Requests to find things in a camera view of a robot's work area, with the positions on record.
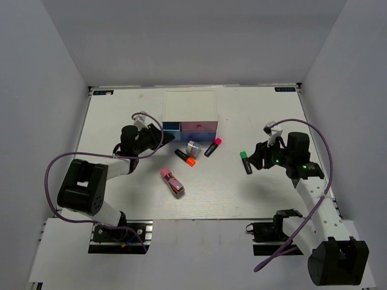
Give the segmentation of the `small blue drawer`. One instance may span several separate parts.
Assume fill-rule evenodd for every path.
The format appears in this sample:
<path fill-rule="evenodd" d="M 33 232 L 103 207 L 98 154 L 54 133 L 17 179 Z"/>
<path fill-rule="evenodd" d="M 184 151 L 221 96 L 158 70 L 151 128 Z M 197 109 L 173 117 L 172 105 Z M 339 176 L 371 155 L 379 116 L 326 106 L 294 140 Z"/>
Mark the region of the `small blue drawer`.
<path fill-rule="evenodd" d="M 163 122 L 162 127 L 164 131 L 173 131 L 180 132 L 181 131 L 181 123 L 180 122 Z"/>

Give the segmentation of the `white drawer organizer box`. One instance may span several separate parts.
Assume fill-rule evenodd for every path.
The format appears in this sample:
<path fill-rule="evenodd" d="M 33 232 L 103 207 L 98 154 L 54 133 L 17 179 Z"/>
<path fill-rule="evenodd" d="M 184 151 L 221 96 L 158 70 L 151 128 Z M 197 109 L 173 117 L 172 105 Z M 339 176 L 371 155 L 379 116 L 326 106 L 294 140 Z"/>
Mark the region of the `white drawer organizer box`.
<path fill-rule="evenodd" d="M 163 122 L 217 121 L 214 91 L 167 91 Z"/>

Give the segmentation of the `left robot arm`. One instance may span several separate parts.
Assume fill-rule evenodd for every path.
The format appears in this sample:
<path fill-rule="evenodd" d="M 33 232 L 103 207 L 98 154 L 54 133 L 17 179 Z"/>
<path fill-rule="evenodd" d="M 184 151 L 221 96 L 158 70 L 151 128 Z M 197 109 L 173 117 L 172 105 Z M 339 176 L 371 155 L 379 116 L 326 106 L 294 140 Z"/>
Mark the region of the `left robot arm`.
<path fill-rule="evenodd" d="M 105 201 L 108 180 L 131 174 L 139 164 L 139 155 L 172 142 L 175 137 L 157 129 L 153 124 L 143 129 L 134 125 L 122 128 L 120 142 L 112 157 L 99 163 L 74 159 L 57 195 L 57 204 L 78 212 L 93 221 L 107 225 L 107 234 L 115 241 L 128 233 L 126 216 Z"/>

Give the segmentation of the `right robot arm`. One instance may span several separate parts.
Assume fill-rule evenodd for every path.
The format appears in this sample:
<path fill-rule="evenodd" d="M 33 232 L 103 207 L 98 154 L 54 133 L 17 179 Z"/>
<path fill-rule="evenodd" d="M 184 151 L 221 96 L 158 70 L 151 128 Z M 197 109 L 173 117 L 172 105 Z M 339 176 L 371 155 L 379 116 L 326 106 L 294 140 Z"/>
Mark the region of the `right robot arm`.
<path fill-rule="evenodd" d="M 274 256 L 300 252 L 308 257 L 307 268 L 316 286 L 357 286 L 369 256 L 366 242 L 357 240 L 343 224 L 327 188 L 320 166 L 310 160 L 309 136 L 290 132 L 284 141 L 280 132 L 256 145 L 249 163 L 258 170 L 283 167 L 302 198 L 308 215 L 295 209 L 278 210 L 271 222 L 246 227 L 256 243 L 280 242 Z"/>

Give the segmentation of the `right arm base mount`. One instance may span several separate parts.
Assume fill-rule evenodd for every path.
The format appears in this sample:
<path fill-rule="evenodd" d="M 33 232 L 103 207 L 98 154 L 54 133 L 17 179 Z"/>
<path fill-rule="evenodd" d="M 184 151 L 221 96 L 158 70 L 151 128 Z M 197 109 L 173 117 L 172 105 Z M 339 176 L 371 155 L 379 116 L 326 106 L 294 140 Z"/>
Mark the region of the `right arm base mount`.
<path fill-rule="evenodd" d="M 282 231 L 285 218 L 301 218 L 300 212 L 294 209 L 278 210 L 270 221 L 252 222 L 246 226 L 246 233 L 253 236 L 253 255 L 271 256 L 288 236 Z"/>

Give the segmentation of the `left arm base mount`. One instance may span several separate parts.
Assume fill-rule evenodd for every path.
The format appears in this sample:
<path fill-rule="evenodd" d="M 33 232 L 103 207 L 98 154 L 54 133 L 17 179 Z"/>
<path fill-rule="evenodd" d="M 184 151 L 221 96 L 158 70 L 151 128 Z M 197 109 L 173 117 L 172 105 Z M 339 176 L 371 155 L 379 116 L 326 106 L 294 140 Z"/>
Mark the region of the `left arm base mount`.
<path fill-rule="evenodd" d="M 149 249 L 153 221 L 127 221 Z M 89 254 L 146 254 L 139 239 L 128 230 L 109 230 L 101 225 L 93 226 L 88 247 Z"/>

